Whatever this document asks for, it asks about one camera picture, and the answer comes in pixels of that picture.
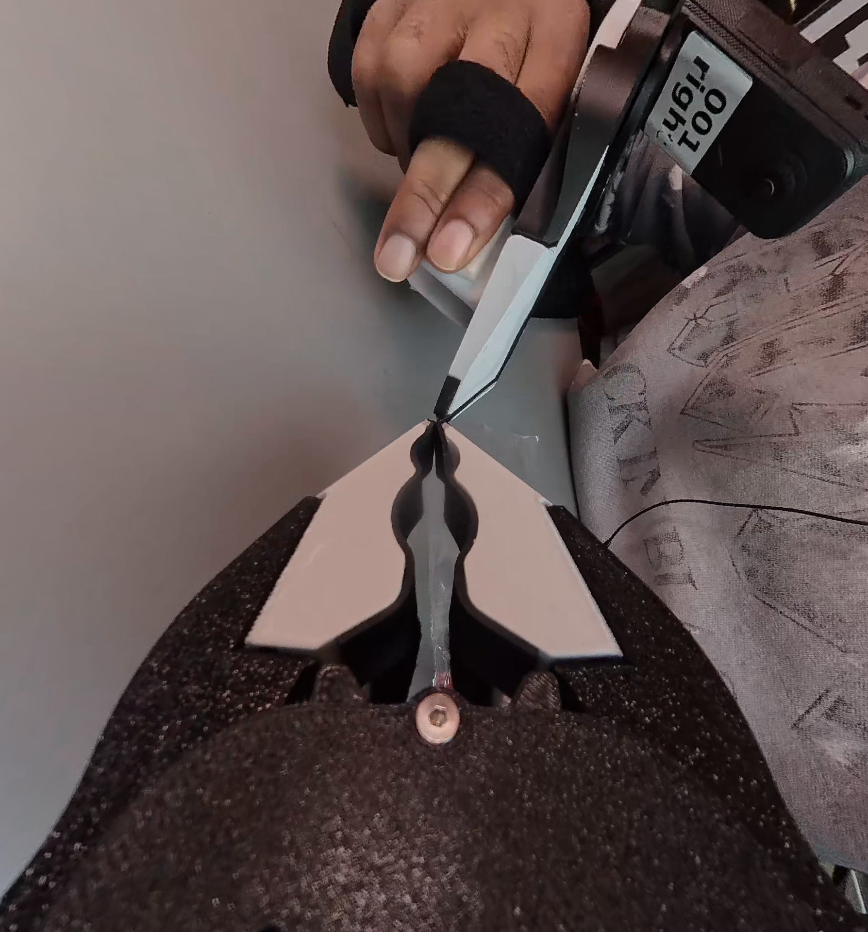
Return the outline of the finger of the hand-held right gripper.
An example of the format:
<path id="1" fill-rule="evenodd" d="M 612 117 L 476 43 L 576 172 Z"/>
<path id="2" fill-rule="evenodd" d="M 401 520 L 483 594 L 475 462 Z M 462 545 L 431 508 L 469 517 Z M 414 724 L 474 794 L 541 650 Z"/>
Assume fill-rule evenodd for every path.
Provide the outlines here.
<path id="1" fill-rule="evenodd" d="M 612 173 L 612 143 L 555 148 L 484 287 L 435 404 L 448 422 L 498 381 L 566 246 L 591 228 Z"/>

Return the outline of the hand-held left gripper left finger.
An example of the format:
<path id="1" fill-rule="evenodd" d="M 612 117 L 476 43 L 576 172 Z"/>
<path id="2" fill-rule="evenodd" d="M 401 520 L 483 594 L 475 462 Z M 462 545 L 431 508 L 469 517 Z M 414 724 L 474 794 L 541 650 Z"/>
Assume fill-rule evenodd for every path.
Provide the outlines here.
<path id="1" fill-rule="evenodd" d="M 393 604 L 406 556 L 393 507 L 415 475 L 417 424 L 327 487 L 246 643 L 257 648 L 319 651 Z"/>

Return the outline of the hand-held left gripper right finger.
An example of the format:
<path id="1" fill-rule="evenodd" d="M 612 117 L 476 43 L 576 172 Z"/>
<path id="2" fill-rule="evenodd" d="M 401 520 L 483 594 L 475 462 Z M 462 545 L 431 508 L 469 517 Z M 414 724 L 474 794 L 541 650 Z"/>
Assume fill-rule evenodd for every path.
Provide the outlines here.
<path id="1" fill-rule="evenodd" d="M 451 659 L 554 665 L 621 657 L 551 504 L 452 426 L 437 429 L 444 521 L 459 550 Z"/>

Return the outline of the clear bag of mixed bricks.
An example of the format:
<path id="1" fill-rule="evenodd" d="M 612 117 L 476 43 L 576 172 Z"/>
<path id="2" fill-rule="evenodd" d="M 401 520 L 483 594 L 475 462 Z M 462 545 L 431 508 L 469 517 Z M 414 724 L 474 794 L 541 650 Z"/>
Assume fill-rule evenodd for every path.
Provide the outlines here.
<path id="1" fill-rule="evenodd" d="M 464 422 L 458 431 L 522 481 L 542 488 L 541 450 L 536 434 L 500 431 Z M 428 687 L 449 686 L 449 612 L 459 547 L 444 520 L 445 490 L 436 469 L 422 484 L 424 510 L 408 541 L 416 561 L 421 642 L 409 695 Z"/>

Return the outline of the grey desk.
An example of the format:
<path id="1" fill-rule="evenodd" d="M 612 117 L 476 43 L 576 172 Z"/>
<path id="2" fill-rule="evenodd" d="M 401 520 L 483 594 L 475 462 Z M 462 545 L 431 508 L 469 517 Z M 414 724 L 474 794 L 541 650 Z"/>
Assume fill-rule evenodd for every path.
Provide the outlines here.
<path id="1" fill-rule="evenodd" d="M 374 272 L 338 6 L 0 2 L 0 897 L 174 618 L 460 341 Z"/>

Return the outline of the person's right hand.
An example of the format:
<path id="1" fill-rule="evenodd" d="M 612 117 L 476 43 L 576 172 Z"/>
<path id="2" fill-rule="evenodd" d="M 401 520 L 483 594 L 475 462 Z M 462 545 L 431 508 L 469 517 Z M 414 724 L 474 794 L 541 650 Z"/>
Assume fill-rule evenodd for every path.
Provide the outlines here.
<path id="1" fill-rule="evenodd" d="M 530 99 L 552 131 L 589 44 L 583 1 L 382 1 L 360 29 L 351 76 L 372 145 L 403 171 L 374 247 L 384 279 L 406 280 L 421 261 L 454 273 L 484 250 L 516 199 L 495 168 L 450 139 L 412 147 L 418 96 L 440 66 L 473 62 Z"/>

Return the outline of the person's grey patterned sweatshirt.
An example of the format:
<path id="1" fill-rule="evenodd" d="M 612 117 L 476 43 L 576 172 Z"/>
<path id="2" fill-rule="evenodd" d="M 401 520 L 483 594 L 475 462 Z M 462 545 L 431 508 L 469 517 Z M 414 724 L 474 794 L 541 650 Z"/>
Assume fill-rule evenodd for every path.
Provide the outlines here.
<path id="1" fill-rule="evenodd" d="M 571 397 L 580 517 L 696 637 L 811 844 L 868 872 L 868 175 L 763 240 L 644 148 L 604 235 L 681 280 Z"/>

